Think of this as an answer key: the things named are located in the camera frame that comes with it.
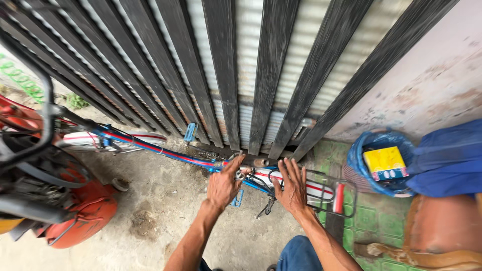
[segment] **yellow box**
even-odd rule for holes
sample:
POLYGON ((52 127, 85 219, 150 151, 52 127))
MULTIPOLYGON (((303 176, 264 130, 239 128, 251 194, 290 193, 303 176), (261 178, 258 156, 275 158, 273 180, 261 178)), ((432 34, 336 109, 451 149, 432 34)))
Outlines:
POLYGON ((398 147, 366 151, 363 158, 375 181, 408 176, 398 147))

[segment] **hand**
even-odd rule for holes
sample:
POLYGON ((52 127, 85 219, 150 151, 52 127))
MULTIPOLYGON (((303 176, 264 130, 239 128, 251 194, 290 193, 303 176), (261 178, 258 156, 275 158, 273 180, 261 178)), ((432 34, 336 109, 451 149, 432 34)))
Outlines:
POLYGON ((314 213, 308 207, 306 196, 306 168, 300 171, 294 159, 288 158, 278 161, 278 168, 283 176, 284 191, 276 178, 271 178, 276 192, 276 199, 281 202, 283 207, 288 210, 296 219, 306 211, 314 213))
MULTIPOLYGON (((207 201, 221 210, 233 201, 240 190, 242 180, 235 180, 234 174, 245 156, 245 154, 236 156, 221 172, 215 172, 209 177, 207 201)), ((250 173, 251 168, 243 169, 241 172, 250 173)))

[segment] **bicycle kickstand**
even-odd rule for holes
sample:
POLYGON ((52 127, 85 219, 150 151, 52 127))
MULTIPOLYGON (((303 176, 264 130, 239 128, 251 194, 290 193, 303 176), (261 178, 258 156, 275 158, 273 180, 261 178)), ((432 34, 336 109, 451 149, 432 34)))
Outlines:
POLYGON ((261 210, 261 212, 256 216, 256 219, 258 219, 263 214, 263 212, 265 212, 265 215, 269 215, 271 213, 271 209, 275 201, 276 201, 275 197, 269 197, 268 204, 266 204, 263 210, 261 210))

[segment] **metal gate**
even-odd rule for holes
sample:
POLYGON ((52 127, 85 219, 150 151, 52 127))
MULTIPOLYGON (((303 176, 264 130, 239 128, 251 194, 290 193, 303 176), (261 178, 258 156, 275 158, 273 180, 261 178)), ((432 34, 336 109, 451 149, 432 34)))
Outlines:
POLYGON ((19 0, 1 27, 113 121, 299 160, 458 0, 19 0))

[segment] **bicycle pedal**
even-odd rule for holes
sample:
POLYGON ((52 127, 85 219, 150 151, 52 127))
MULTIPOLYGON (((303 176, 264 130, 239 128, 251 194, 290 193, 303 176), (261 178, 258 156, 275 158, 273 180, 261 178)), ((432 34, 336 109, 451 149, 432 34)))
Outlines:
POLYGON ((191 122, 187 126, 186 134, 184 135, 185 142, 192 142, 196 140, 196 132, 198 131, 197 123, 191 122))
POLYGON ((236 195, 236 197, 234 197, 233 201, 231 202, 231 206, 233 207, 239 207, 241 206, 241 201, 242 201, 242 195, 244 194, 244 190, 243 189, 240 189, 240 191, 238 192, 238 194, 236 195))

